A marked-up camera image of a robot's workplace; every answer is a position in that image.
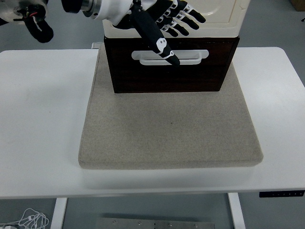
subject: felt mat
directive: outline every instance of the felt mat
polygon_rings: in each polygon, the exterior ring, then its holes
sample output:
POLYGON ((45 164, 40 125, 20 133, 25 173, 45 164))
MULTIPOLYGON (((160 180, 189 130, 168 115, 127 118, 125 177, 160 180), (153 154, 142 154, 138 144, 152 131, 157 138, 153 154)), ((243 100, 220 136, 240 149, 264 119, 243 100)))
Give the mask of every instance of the felt mat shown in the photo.
POLYGON ((115 94, 101 47, 81 137, 82 168, 248 167, 262 159, 232 65, 219 92, 115 94))

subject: metal plate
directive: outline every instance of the metal plate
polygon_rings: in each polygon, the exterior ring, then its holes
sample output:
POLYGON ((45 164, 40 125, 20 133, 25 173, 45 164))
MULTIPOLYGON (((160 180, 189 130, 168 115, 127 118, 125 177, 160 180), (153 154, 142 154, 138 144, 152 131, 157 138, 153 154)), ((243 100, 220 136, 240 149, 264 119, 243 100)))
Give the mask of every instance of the metal plate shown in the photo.
POLYGON ((213 223, 98 218, 96 229, 215 229, 213 223))

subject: robotic hand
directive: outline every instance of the robotic hand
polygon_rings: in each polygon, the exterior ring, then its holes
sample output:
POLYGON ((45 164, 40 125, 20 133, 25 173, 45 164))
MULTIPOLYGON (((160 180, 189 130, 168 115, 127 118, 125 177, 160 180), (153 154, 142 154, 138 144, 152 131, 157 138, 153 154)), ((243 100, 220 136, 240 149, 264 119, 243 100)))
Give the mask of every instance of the robotic hand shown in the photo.
POLYGON ((173 53, 162 31, 173 37, 178 32, 187 36, 189 32, 177 20, 187 23, 192 29, 199 26, 188 17, 193 16, 204 23, 205 18, 183 0, 61 0, 66 12, 83 11, 86 17, 108 19, 118 29, 135 28, 156 54, 174 66, 180 61, 173 53))
POLYGON ((48 0, 1 1, 0 25, 9 22, 25 24, 30 34, 36 40, 41 43, 49 42, 53 38, 53 30, 44 20, 47 14, 47 1, 48 0))

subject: gray floor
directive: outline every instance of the gray floor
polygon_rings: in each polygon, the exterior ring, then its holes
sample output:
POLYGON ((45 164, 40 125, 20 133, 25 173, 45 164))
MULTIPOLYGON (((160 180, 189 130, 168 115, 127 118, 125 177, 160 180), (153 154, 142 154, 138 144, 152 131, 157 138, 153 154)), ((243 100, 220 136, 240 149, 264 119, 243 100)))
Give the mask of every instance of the gray floor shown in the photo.
MULTIPOLYGON (((48 44, 40 44, 28 34, 25 27, 18 25, 0 26, 0 52, 3 50, 25 49, 89 49, 93 42, 103 39, 101 21, 91 21, 81 13, 67 14, 61 7, 61 1, 50 0, 51 14, 47 22, 54 29, 53 40, 48 44)), ((296 12, 289 0, 252 0, 240 31, 240 47, 268 47, 277 46, 285 50, 292 65, 305 84, 305 22, 301 19, 305 12, 296 12)), ((29 203, 15 200, 0 201, 1 221, 18 220, 20 212, 29 203)), ((35 207, 37 200, 33 200, 31 207, 35 207)), ((53 201, 48 203, 53 208, 53 201)), ((258 193, 240 194, 240 201, 244 212, 247 229, 303 229, 305 228, 305 198, 259 198, 258 193)), ((143 196, 140 198, 108 198, 108 199, 70 199, 64 229, 76 228, 84 225, 86 219, 101 216, 105 213, 115 215, 133 214, 142 217, 170 217, 172 219, 214 220, 204 214, 207 209, 216 207, 217 202, 211 197, 207 201, 205 195, 194 196, 143 196), (159 207, 154 203, 164 203, 159 207), (179 203, 178 207, 168 205, 179 203)), ((222 224, 216 229, 232 228, 232 222, 223 215, 222 224)))

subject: dark wooden box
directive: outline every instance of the dark wooden box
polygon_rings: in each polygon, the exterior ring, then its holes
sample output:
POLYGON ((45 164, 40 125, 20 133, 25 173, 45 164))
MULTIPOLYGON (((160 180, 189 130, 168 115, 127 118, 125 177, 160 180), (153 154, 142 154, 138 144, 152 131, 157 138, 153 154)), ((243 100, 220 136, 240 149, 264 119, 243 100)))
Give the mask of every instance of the dark wooden box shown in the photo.
POLYGON ((173 50, 205 50, 209 56, 197 65, 146 66, 133 51, 150 50, 141 38, 104 38, 115 93, 219 91, 232 61, 236 38, 169 38, 173 50))

